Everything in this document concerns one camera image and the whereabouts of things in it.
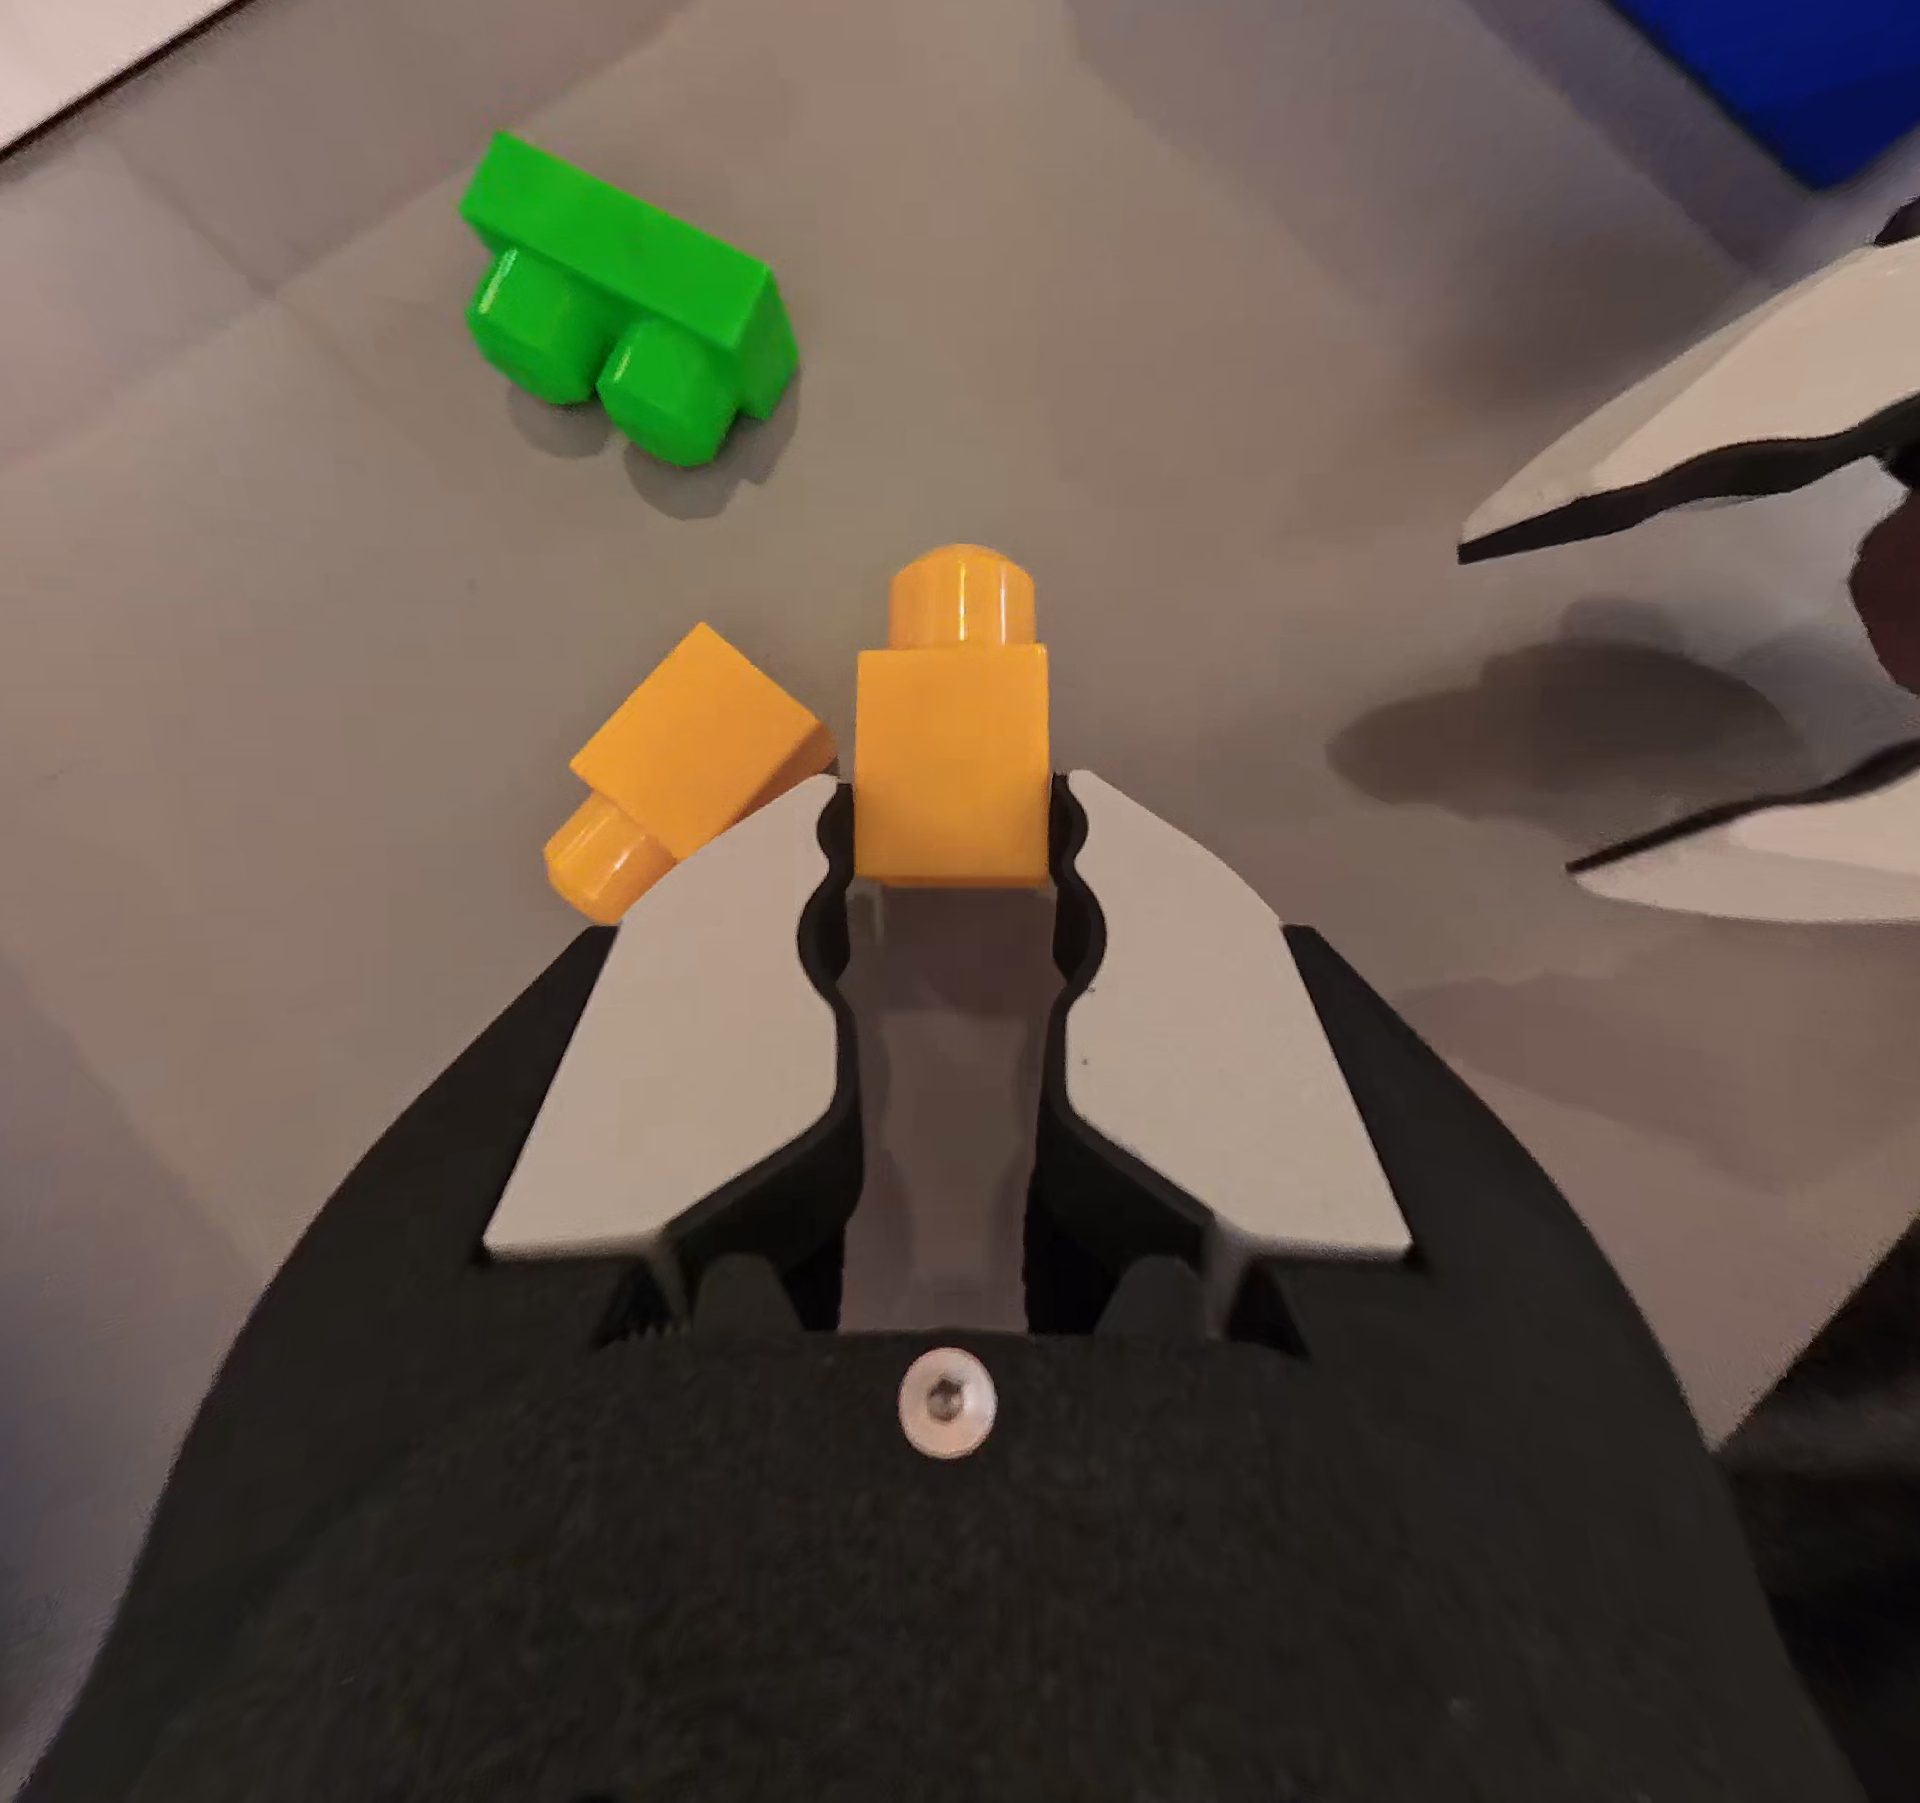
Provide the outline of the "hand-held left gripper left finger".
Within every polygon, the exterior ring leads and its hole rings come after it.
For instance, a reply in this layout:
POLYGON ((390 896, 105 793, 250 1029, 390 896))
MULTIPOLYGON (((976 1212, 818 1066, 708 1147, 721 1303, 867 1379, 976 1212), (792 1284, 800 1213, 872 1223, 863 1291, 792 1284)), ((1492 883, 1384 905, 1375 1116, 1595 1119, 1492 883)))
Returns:
POLYGON ((800 1325, 842 1321, 863 1188, 849 971, 854 792, 819 774, 670 870, 613 927, 484 1230, 493 1262, 625 1262, 690 1318, 756 1257, 800 1325))

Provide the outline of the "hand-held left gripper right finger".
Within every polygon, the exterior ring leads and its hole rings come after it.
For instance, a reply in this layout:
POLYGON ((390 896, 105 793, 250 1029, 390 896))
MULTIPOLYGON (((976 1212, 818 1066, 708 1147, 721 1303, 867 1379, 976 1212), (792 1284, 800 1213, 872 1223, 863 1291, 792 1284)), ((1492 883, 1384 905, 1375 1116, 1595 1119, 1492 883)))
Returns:
POLYGON ((1394 1273, 1411 1218, 1291 930, 1228 860, 1059 774, 1036 1105, 1036 1330, 1094 1333, 1174 1262, 1201 1333, 1266 1333, 1268 1271, 1394 1273))

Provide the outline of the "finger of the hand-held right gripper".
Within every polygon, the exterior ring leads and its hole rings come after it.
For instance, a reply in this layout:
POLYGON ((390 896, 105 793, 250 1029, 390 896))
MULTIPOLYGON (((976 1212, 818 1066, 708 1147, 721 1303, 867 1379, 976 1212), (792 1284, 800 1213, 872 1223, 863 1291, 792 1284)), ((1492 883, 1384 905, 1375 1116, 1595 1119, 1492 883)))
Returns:
POLYGON ((1674 510, 1914 466, 1917 244, 1873 242, 1625 389, 1489 494, 1458 564, 1605 542, 1674 510))
POLYGON ((1917 923, 1917 747, 1832 783, 1693 812, 1567 866, 1622 905, 1768 924, 1917 923))

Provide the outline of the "yellow one-stud toy block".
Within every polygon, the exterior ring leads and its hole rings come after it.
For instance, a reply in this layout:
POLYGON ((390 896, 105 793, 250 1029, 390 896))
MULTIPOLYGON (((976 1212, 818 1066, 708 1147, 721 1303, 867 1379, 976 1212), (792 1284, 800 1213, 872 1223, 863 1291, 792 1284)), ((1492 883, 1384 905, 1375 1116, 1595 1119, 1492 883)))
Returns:
POLYGON ((543 845, 547 878, 613 927, 679 864, 835 762, 828 725, 701 622, 569 760, 585 797, 543 845))
POLYGON ((855 662, 854 856, 882 886, 1049 882, 1049 651, 1036 582, 976 544, 902 568, 855 662))

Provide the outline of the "green two-stud toy block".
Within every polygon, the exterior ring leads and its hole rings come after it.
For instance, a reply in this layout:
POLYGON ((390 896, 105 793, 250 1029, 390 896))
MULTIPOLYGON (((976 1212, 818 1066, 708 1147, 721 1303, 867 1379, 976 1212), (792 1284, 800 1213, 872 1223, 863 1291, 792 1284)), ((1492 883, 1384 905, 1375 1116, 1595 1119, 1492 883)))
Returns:
POLYGON ((487 251, 469 337, 531 399, 592 402, 674 468, 779 411, 800 344, 766 261, 518 135, 493 136, 460 213, 487 251))

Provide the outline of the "person's right hand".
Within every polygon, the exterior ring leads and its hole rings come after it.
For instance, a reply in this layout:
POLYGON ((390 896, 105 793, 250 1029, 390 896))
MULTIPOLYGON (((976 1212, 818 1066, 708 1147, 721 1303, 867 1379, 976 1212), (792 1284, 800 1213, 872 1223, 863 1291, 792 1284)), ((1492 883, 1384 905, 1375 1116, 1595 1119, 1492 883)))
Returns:
POLYGON ((1862 538, 1847 596, 1884 676, 1917 698, 1917 490, 1862 538))

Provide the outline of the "person's dark clothing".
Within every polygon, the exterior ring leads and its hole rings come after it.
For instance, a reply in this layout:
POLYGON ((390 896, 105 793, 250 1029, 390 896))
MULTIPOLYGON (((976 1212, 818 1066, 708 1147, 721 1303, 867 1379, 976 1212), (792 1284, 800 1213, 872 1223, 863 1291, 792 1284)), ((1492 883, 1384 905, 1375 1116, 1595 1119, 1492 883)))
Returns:
POLYGON ((1720 1449, 1773 1622, 1859 1783, 1917 1799, 1917 1227, 1720 1449))

